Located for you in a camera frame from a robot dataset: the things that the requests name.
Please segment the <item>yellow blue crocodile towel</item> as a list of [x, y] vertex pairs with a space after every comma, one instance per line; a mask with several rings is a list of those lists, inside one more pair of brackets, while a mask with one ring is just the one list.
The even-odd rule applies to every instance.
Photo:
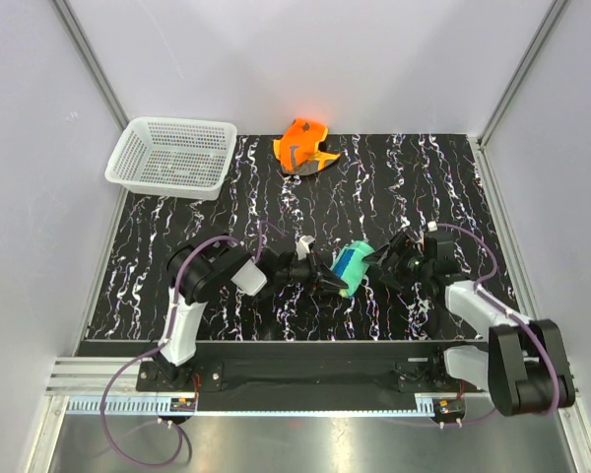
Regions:
[[355, 294], [368, 269], [364, 260], [373, 252], [374, 249], [363, 240], [355, 240], [341, 249], [331, 271], [347, 285], [339, 291], [342, 298], [350, 299]]

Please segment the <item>orange grey towel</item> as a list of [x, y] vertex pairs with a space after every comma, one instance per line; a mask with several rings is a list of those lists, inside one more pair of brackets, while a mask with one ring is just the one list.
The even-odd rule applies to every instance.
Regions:
[[339, 153], [326, 150], [328, 127], [296, 118], [284, 135], [273, 140], [273, 153], [284, 175], [309, 176], [335, 164]]

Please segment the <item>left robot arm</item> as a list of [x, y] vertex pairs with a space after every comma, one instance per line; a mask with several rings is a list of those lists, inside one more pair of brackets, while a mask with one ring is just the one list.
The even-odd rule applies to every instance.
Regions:
[[288, 284], [312, 293], [337, 295], [349, 288], [313, 251], [314, 238], [303, 236], [291, 252], [265, 249], [252, 255], [234, 237], [196, 237], [169, 259], [168, 305], [164, 333], [153, 360], [159, 379], [173, 390], [192, 380], [191, 361], [203, 313], [222, 288], [234, 285], [249, 297], [267, 297]]

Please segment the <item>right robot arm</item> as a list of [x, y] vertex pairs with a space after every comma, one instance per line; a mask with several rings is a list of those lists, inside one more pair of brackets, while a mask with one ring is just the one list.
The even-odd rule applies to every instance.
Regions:
[[459, 345], [427, 366], [430, 384], [449, 390], [461, 380], [487, 392], [506, 417], [548, 415], [575, 402], [576, 390], [559, 327], [501, 303], [464, 274], [455, 241], [442, 230], [415, 241], [405, 233], [365, 258], [384, 285], [420, 284], [432, 301], [466, 321], [488, 347]]

